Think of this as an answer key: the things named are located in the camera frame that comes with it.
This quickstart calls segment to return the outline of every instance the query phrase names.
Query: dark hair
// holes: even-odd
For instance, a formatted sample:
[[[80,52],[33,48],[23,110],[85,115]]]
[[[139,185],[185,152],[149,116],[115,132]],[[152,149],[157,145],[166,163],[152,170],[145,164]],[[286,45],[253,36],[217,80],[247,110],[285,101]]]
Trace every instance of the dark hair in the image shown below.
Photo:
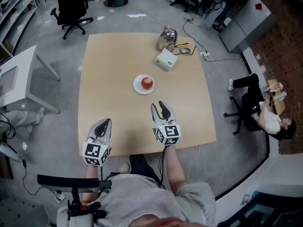
[[[295,121],[292,120],[291,124],[288,126],[287,130],[281,129],[280,132],[277,134],[277,136],[282,140],[282,139],[291,139],[294,135],[296,129],[296,124]]]

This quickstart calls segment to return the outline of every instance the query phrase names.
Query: gray floor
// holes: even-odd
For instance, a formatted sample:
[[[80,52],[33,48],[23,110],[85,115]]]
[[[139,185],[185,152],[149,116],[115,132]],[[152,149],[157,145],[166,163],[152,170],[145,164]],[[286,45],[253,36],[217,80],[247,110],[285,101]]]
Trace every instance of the gray floor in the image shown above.
[[[82,58],[85,52],[89,34],[110,32],[153,32],[160,33],[162,25],[174,27],[179,35],[182,31],[183,17],[193,17],[194,13],[184,13],[181,6],[170,6],[165,0],[129,0],[127,6],[114,9],[114,13],[103,5],[101,0],[89,3],[86,17],[92,16],[94,21],[83,25],[86,35],[75,29],[62,39],[64,31],[58,26],[54,17],[50,16],[52,8],[58,5],[57,0],[47,0],[39,4],[39,11],[32,18],[20,40],[17,53],[32,45],[38,45],[38,53],[48,61],[61,75],[61,81],[52,81],[43,68],[37,67],[34,71],[31,91],[45,101],[60,108],[59,115],[48,113],[42,124],[35,127],[31,139],[27,142],[27,151],[22,150],[22,140],[15,137],[11,145],[27,159],[27,177],[25,184],[30,192],[38,189],[37,174],[83,177],[85,164],[78,154],[78,95],[81,76]],[[130,18],[127,14],[149,13],[146,17]],[[194,36],[213,56],[225,58],[239,58],[239,55],[228,53],[222,44],[217,32],[203,30],[200,16],[193,23],[187,23],[185,29]],[[227,91],[228,78],[247,76],[247,70],[242,59],[238,61],[206,62],[201,59],[208,89],[211,97],[214,120],[217,133],[217,142],[200,147],[199,157],[190,168],[189,182],[208,182],[217,196],[232,187],[246,176],[265,157],[265,135],[262,132],[248,132],[243,127],[240,134],[233,136],[236,121],[232,118],[223,118],[224,112],[234,111],[229,100],[231,93]],[[232,94],[240,97],[243,90]],[[27,103],[27,109],[37,110],[37,105]],[[182,165],[187,173],[192,161],[197,156],[198,147],[179,150]],[[160,153],[146,155],[151,166],[158,171]],[[110,157],[104,167],[104,175],[115,171],[120,164],[128,162],[128,157]],[[21,163],[11,161],[14,174],[13,181],[6,181],[10,194],[39,202],[46,203],[50,193],[42,189],[32,197],[23,188],[22,178],[25,174]],[[51,219],[55,222],[56,209],[65,205],[66,201],[57,204],[54,198],[48,203]]]

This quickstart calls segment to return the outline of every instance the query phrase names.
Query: red apple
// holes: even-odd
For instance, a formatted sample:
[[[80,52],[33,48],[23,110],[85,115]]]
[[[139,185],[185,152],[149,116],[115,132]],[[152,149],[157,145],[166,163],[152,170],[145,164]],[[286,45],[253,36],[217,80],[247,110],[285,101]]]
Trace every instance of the red apple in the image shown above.
[[[141,86],[144,89],[146,90],[151,89],[152,85],[153,85],[153,81],[151,78],[146,77],[142,79]]]

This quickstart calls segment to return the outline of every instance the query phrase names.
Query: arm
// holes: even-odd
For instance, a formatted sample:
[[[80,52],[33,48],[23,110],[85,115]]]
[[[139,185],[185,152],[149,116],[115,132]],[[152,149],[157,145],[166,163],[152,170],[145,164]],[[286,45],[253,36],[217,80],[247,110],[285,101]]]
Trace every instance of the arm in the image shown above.
[[[178,189],[187,184],[186,177],[174,145],[168,146],[165,156],[169,185],[176,195]]]
[[[98,178],[98,167],[87,165],[85,178]],[[88,205],[90,202],[95,201],[98,198],[98,194],[96,192],[84,192],[81,195],[81,203],[83,205]]]
[[[265,120],[264,120],[264,114],[265,114],[265,111],[266,111],[266,108],[268,107],[268,105],[269,105],[269,96],[266,95],[265,96],[265,101],[264,101],[264,104],[262,106],[262,109],[261,109],[261,112],[260,112],[260,115],[259,115],[259,119],[258,119],[258,122],[257,122],[258,126],[263,130],[265,130],[265,128],[266,128],[266,123],[265,123]]]

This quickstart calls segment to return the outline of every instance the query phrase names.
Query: white desk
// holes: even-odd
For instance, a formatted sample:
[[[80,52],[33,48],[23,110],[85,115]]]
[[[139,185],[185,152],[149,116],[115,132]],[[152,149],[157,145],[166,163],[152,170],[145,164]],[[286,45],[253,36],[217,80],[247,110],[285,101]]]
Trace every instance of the white desk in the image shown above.
[[[25,98],[29,98],[43,106],[46,110],[58,114],[60,113],[59,109],[46,103],[45,101],[29,92],[34,67],[34,59],[37,59],[47,70],[49,70],[54,79],[60,81],[61,78],[57,72],[55,72],[55,70],[48,63],[45,63],[37,54],[35,45],[1,65],[1,74],[5,73],[15,66],[18,67],[18,73],[14,89],[0,96],[0,107],[4,107]]]

